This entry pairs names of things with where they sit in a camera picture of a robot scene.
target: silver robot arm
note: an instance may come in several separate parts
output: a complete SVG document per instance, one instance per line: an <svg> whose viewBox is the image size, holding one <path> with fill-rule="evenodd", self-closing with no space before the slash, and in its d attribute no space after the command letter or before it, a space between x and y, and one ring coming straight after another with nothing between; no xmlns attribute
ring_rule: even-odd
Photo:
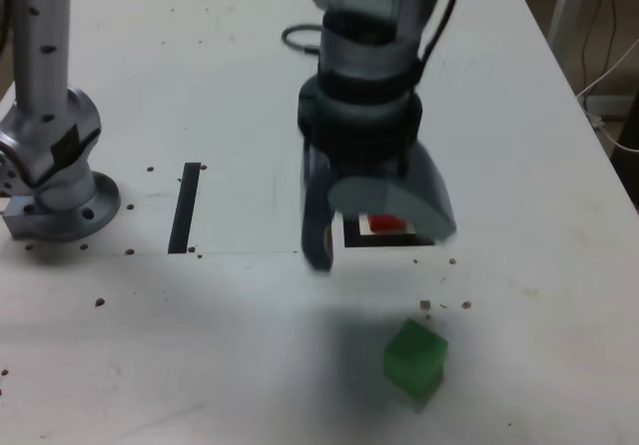
<svg viewBox="0 0 639 445"><path fill-rule="evenodd" d="M413 223L423 238L450 237L456 227L443 179L416 140L422 109L414 89L455 0L421 59L421 35L437 0L314 1L325 10L319 67L300 91L298 118L306 259L315 269L331 268L335 213L390 214Z"/></svg>
<svg viewBox="0 0 639 445"><path fill-rule="evenodd" d="M68 83L70 0L11 0L16 101L0 122L3 219L15 238L72 240L106 225L116 184L90 170L100 136L91 100Z"/></svg>

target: red block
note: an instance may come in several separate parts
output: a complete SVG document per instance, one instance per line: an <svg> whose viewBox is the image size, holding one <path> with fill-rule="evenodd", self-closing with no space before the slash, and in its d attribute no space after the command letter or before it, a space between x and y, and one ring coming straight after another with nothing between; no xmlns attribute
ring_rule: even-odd
<svg viewBox="0 0 639 445"><path fill-rule="evenodd" d="M389 214L368 216L368 225L373 232L404 232L406 230L406 221Z"/></svg>

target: black cable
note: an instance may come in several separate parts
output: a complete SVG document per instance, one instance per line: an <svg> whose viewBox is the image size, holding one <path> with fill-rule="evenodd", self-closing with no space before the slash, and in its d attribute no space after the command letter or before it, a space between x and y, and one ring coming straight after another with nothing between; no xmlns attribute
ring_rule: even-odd
<svg viewBox="0 0 639 445"><path fill-rule="evenodd" d="M599 16L599 10L601 9L601 3L603 0L597 0L597 5L595 6L595 11L590 19L590 26L588 26L588 31L586 32L586 39L583 42L583 47L581 48L581 70L583 73L583 89L586 89L588 85L588 69L586 67L586 48L588 47L588 41L590 40L590 34L595 26L595 22L597 21L597 16ZM586 101L587 97L584 96L583 99L583 109L588 112L588 104Z"/></svg>
<svg viewBox="0 0 639 445"><path fill-rule="evenodd" d="M601 71L601 74L599 75L599 77L597 79L599 79L601 76L603 76L604 74L606 74L606 71L608 71L608 65L610 64L610 54L612 53L612 46L615 42L615 36L617 34L617 4L616 4L616 0L610 0L612 3L612 34L610 35L610 42L608 43L608 51L606 53L606 61L603 64L603 70ZM599 84L595 84L594 87L588 91L586 94L584 94L583 100L584 100L584 106L586 104L586 101L588 100L588 96L590 96L592 93L595 92L595 90L599 87Z"/></svg>
<svg viewBox="0 0 639 445"><path fill-rule="evenodd" d="M298 44L298 43L294 43L293 41L289 39L289 36L291 34L297 33L299 31L321 32L321 25L320 24L296 24L295 26L291 26L282 32L282 42L286 44L289 48L304 54L312 54L314 56L319 56L320 55L319 46Z"/></svg>
<svg viewBox="0 0 639 445"><path fill-rule="evenodd" d="M11 27L11 0L2 0L2 25L0 25L0 56L4 53L4 48L9 37Z"/></svg>
<svg viewBox="0 0 639 445"><path fill-rule="evenodd" d="M441 22L439 23L439 26L437 26L437 30L435 31L435 34L433 34L432 38L430 39L430 42L426 46L426 49L424 49L421 62L417 66L415 84L418 84L419 81L421 81L423 70L426 68L426 62L428 61L428 58L430 58L430 55L432 54L433 49L435 49L435 45L437 44L437 41L439 41L439 37L443 33L443 30L446 28L446 25L448 24L448 21L450 20L450 16L452 15L452 10L454 9L456 2L457 0L448 0L446 9L444 10L443 16L441 17Z"/></svg>

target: white table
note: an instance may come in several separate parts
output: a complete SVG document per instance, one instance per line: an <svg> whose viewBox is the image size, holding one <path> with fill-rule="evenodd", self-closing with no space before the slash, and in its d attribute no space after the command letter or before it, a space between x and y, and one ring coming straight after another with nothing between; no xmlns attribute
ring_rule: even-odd
<svg viewBox="0 0 639 445"><path fill-rule="evenodd" d="M316 65L280 43L320 19L312 1L72 16L70 77L104 126L91 165L123 207L32 251L0 227L0 443L639 440L639 222L523 0L459 0L419 87L456 238L344 249L337 223L329 276L297 253L297 94ZM208 166L197 253L167 255L185 162ZM414 413L381 353L422 299L449 360Z"/></svg>

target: white cable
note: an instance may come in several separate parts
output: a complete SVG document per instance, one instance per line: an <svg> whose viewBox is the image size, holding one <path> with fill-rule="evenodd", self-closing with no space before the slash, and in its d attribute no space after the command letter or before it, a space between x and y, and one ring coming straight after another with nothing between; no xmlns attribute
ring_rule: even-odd
<svg viewBox="0 0 639 445"><path fill-rule="evenodd" d="M619 59L619 61L617 61L608 71L606 71L605 74L603 74L599 79L597 79L596 81L593 81L592 83L590 83L590 86L588 86L586 89L584 89L582 92L580 92L577 95L577 99L579 99L581 96L584 95L584 93L587 93L588 91L590 91L595 84L597 84L599 81L603 80L606 76L608 76L610 73L612 73L614 71L614 69L619 66L629 55L630 53L632 53L632 51L637 47L637 44L639 44L639 39L637 39L634 44L632 46L630 46L630 48L628 49L628 51L626 51L626 53L621 57L621 59Z"/></svg>
<svg viewBox="0 0 639 445"><path fill-rule="evenodd" d="M596 129L595 131L601 131L603 133L603 135L606 137L606 139L608 139L608 141L610 141L612 144L614 144L620 150L625 151L626 153L639 154L639 149L626 148L625 146L622 146L617 141L615 141L615 139L612 136L610 136L610 133L608 131L606 131L606 126L605 125L599 126L599 128Z"/></svg>
<svg viewBox="0 0 639 445"><path fill-rule="evenodd" d="M590 123L592 124L593 128L596 129L597 127L599 127L599 124L601 123L601 116L597 116L596 114L589 113L585 110L583 111L583 114L588 116L588 119L590 119Z"/></svg>

